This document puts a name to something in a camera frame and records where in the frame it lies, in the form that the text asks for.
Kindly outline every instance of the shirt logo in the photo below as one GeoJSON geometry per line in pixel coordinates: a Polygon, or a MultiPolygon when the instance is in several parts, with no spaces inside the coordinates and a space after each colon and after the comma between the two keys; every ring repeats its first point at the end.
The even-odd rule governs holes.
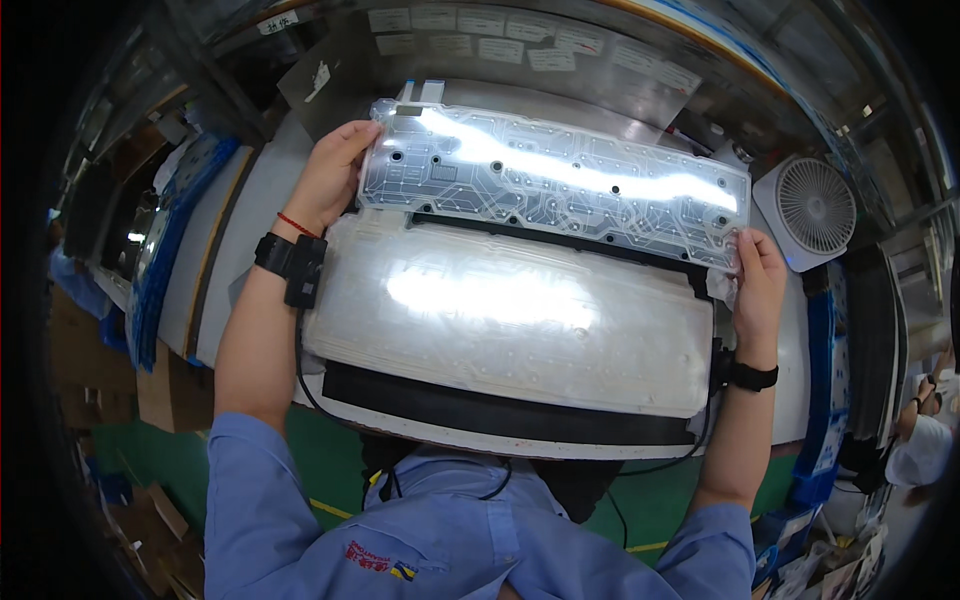
{"type": "Polygon", "coordinates": [[[356,540],[351,541],[350,545],[347,546],[344,557],[359,564],[362,568],[378,573],[390,569],[390,574],[401,581],[413,581],[419,572],[419,569],[415,566],[410,566],[403,561],[396,561],[394,566],[390,567],[391,560],[389,558],[376,556],[357,543],[356,540]]]}
{"type": "Polygon", "coordinates": [[[359,564],[363,568],[372,569],[377,572],[385,571],[390,568],[389,558],[376,556],[373,554],[373,552],[368,552],[356,541],[350,542],[350,545],[347,547],[347,552],[344,553],[344,556],[359,564]]]}
{"type": "Polygon", "coordinates": [[[418,569],[416,569],[415,567],[412,567],[407,563],[402,563],[401,561],[397,561],[394,564],[394,568],[390,569],[390,574],[404,581],[413,581],[414,576],[417,575],[417,571],[418,569]]]}

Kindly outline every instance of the black watch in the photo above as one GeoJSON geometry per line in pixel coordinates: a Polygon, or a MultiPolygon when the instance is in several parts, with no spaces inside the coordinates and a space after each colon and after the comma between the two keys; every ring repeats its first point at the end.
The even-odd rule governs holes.
{"type": "Polygon", "coordinates": [[[292,244],[267,233],[256,245],[253,264],[287,280],[283,301],[294,308],[311,309],[317,302],[317,287],[326,255],[326,240],[301,235],[292,244]]]}
{"type": "Polygon", "coordinates": [[[730,371],[730,382],[733,385],[743,390],[759,392],[777,385],[780,366],[774,367],[772,371],[758,371],[741,363],[733,363],[730,371]]]}

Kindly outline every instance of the handwritten label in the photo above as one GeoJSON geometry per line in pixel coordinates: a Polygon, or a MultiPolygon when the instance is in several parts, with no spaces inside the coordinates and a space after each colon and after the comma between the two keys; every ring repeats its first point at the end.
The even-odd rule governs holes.
{"type": "Polygon", "coordinates": [[[477,44],[477,56],[486,60],[520,64],[523,62],[523,42],[481,37],[477,44]]]}
{"type": "Polygon", "coordinates": [[[657,74],[657,79],[670,87],[675,87],[681,93],[689,96],[697,90],[697,86],[703,80],[695,73],[691,73],[673,62],[666,62],[663,68],[657,74]]]}
{"type": "Polygon", "coordinates": [[[300,19],[297,18],[297,11],[287,11],[282,12],[277,16],[272,16],[266,21],[260,21],[256,24],[256,28],[260,30],[260,34],[262,36],[268,36],[270,34],[283,31],[294,23],[299,22],[300,19]]]}
{"type": "Polygon", "coordinates": [[[460,9],[457,12],[457,29],[465,34],[503,36],[503,23],[506,20],[503,12],[460,9]]]}
{"type": "Polygon", "coordinates": [[[571,52],[600,56],[603,52],[603,38],[583,29],[561,29],[557,32],[557,40],[553,44],[558,48],[565,48],[571,52]]]}
{"type": "Polygon", "coordinates": [[[405,32],[410,29],[410,9],[377,9],[367,11],[370,20],[370,31],[375,34],[381,32],[405,32]]]}
{"type": "Polygon", "coordinates": [[[524,41],[543,41],[557,34],[557,24],[546,19],[537,19],[514,14],[507,19],[507,37],[524,41]]]}
{"type": "Polygon", "coordinates": [[[631,71],[653,76],[662,61],[651,51],[639,46],[617,46],[613,51],[613,64],[631,71]]]}
{"type": "Polygon", "coordinates": [[[576,71],[577,63],[573,53],[564,48],[544,48],[527,50],[530,68],[535,71],[576,71]]]}
{"type": "Polygon", "coordinates": [[[470,36],[431,36],[430,47],[434,52],[454,57],[472,57],[470,36]]]}
{"type": "Polygon", "coordinates": [[[414,29],[457,29],[457,10],[444,7],[413,7],[410,20],[414,29]]]}
{"type": "Polygon", "coordinates": [[[413,54],[414,35],[377,36],[376,48],[380,51],[380,55],[384,57],[389,57],[394,54],[413,54]]]}

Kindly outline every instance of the green floor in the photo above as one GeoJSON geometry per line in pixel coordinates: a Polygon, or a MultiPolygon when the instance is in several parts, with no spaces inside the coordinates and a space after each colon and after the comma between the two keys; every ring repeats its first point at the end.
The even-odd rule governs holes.
{"type": "MultiPolygon", "coordinates": [[[[158,481],[170,494],[191,527],[203,530],[208,465],[205,432],[171,434],[140,420],[101,425],[93,431],[103,472],[123,471],[135,484],[158,481]]],[[[294,407],[287,417],[287,437],[313,501],[313,512],[324,528],[360,510],[360,441],[357,434],[313,411],[294,407]]],[[[774,459],[767,469],[754,506],[754,515],[783,504],[796,457],[774,459]]],[[[627,545],[645,563],[653,564],[684,517],[701,459],[649,475],[618,479],[612,486],[629,525],[627,545]]],[[[648,467],[655,461],[626,466],[648,467]]],[[[623,528],[608,499],[601,500],[588,529],[623,541],[623,528]]]]}

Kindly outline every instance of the red string bracelet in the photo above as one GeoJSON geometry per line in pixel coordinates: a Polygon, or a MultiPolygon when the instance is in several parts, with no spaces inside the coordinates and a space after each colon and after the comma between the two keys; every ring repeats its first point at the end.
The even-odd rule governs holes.
{"type": "Polygon", "coordinates": [[[297,228],[297,231],[299,231],[299,232],[302,233],[303,235],[309,235],[310,237],[312,237],[312,238],[314,238],[314,239],[317,239],[317,240],[320,239],[320,236],[319,236],[319,235],[314,234],[313,231],[311,231],[310,229],[308,229],[308,228],[304,227],[303,225],[297,223],[296,221],[294,221],[293,219],[291,219],[291,218],[288,217],[287,215],[283,214],[282,212],[278,212],[278,213],[276,214],[276,216],[279,217],[284,223],[286,223],[286,224],[288,224],[288,225],[290,225],[290,226],[292,226],[292,227],[294,227],[294,228],[297,228]]]}

